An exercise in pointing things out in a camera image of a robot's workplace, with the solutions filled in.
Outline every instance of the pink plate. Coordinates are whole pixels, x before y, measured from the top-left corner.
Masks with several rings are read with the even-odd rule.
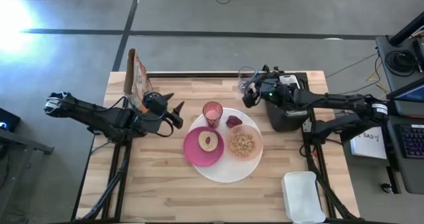
[[[214,151],[206,152],[200,148],[199,135],[202,131],[214,132],[218,136],[218,146]],[[185,136],[183,152],[188,162],[199,167],[209,167],[216,163],[224,153],[224,140],[216,131],[210,127],[198,127]]]

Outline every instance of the white paper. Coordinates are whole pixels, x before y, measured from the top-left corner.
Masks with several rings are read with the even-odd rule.
[[[380,127],[373,127],[350,140],[353,155],[387,159],[383,133]]]

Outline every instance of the keyboard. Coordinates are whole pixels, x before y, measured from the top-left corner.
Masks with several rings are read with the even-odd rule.
[[[401,125],[401,144],[406,158],[424,158],[424,125]]]

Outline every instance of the desk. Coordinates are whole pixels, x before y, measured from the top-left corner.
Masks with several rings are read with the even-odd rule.
[[[322,71],[307,72],[309,88],[328,91]],[[124,72],[112,72],[104,106],[123,95]],[[181,116],[184,126],[169,138],[147,135],[132,142],[129,173],[123,199],[122,222],[252,222],[289,221],[282,198],[281,179],[287,172],[306,171],[306,159],[299,155],[301,131],[277,133],[268,121],[265,103],[247,109],[241,100],[236,78],[151,78],[154,90],[175,93],[169,107],[185,101]],[[255,171],[242,181],[221,184],[201,176],[182,153],[182,143],[191,123],[212,99],[249,115],[259,126],[264,152]],[[317,119],[333,119],[333,110],[315,109]],[[161,133],[169,132],[165,125]],[[93,147],[105,142],[96,137]],[[89,159],[76,217],[84,216],[105,190],[113,145],[96,151]],[[354,215],[359,216],[342,146],[323,145],[330,185]],[[327,212],[320,190],[321,205]],[[116,204],[112,198],[110,213]]]

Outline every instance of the bowl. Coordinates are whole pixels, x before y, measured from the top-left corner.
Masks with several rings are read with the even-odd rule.
[[[231,136],[235,133],[244,133],[244,134],[253,136],[254,149],[249,155],[239,156],[231,150],[231,148],[230,148]],[[259,133],[258,130],[256,130],[254,127],[251,127],[250,125],[234,126],[233,128],[231,128],[228,131],[227,136],[225,138],[225,148],[227,149],[227,152],[231,156],[233,156],[234,158],[236,158],[237,160],[240,160],[240,161],[250,161],[250,160],[256,158],[260,154],[260,152],[262,151],[262,147],[263,147],[262,135]]]

